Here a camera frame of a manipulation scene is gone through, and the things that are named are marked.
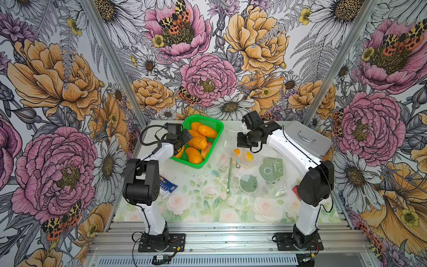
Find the yellow mango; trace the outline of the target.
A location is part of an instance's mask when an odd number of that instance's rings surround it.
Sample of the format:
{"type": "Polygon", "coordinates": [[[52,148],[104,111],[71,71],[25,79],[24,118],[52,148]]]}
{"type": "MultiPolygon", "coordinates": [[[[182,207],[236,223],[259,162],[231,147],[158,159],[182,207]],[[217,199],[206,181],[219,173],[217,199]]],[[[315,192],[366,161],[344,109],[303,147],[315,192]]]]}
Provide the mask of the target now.
{"type": "Polygon", "coordinates": [[[252,160],[254,159],[253,155],[250,152],[246,153],[246,158],[248,162],[252,162],[252,160]]]}

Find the clear zip-top bag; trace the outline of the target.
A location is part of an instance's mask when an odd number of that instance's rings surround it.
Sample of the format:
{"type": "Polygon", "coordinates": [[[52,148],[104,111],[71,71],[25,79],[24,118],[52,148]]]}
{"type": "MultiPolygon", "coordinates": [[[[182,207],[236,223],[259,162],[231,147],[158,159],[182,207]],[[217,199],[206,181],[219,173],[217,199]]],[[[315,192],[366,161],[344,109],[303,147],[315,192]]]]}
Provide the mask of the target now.
{"type": "Polygon", "coordinates": [[[237,133],[236,130],[225,131],[224,142],[219,147],[219,158],[212,170],[212,175],[224,188],[226,195],[268,199],[286,197],[288,191],[284,160],[238,148],[237,133]],[[252,162],[247,161],[247,152],[253,155],[252,162]]]}

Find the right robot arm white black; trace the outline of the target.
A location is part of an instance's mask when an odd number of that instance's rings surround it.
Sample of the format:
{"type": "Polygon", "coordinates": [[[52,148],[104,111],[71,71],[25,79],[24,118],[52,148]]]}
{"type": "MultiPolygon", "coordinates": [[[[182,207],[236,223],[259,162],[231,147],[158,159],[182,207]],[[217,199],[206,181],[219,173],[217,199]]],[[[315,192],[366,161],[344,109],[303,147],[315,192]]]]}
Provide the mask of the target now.
{"type": "Polygon", "coordinates": [[[322,159],[332,147],[331,140],[298,121],[284,126],[265,122],[256,111],[244,115],[242,122],[248,132],[238,133],[238,148],[262,149],[268,145],[288,160],[302,178],[297,188],[301,199],[299,217],[290,237],[279,235],[277,242],[291,250],[320,250],[320,210],[334,188],[334,164],[322,159]]]}

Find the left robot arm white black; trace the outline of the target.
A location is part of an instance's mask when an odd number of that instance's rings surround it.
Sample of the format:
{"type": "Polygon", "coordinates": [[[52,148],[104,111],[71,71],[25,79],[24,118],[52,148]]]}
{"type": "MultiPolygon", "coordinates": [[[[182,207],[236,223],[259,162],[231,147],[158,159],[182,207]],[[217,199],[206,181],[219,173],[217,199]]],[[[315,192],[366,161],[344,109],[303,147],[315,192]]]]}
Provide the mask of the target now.
{"type": "Polygon", "coordinates": [[[180,123],[150,125],[141,132],[141,138],[151,128],[166,130],[161,137],[154,135],[155,141],[141,145],[152,146],[153,150],[141,158],[132,158],[126,164],[123,182],[123,198],[131,205],[140,208],[145,230],[141,242],[144,246],[157,251],[169,246],[169,229],[162,217],[157,203],[160,194],[160,165],[178,155],[192,139],[188,130],[180,123]]]}

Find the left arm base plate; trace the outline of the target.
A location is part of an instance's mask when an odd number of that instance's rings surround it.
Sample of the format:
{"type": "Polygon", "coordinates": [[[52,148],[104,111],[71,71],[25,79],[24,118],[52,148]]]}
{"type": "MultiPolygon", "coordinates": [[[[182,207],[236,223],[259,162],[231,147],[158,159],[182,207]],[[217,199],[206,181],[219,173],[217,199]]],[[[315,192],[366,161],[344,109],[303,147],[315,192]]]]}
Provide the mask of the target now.
{"type": "Polygon", "coordinates": [[[174,253],[185,250],[186,234],[175,233],[166,236],[142,234],[137,251],[139,253],[174,253]]]}

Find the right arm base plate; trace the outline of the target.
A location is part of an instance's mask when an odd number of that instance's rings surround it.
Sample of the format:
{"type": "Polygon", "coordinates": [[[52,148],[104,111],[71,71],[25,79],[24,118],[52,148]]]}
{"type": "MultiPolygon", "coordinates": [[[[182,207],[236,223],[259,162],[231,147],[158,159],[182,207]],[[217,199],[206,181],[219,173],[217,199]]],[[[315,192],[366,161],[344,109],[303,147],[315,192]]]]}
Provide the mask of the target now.
{"type": "Polygon", "coordinates": [[[324,246],[318,232],[309,236],[299,233],[276,233],[272,241],[277,245],[278,251],[322,251],[324,246]]]}

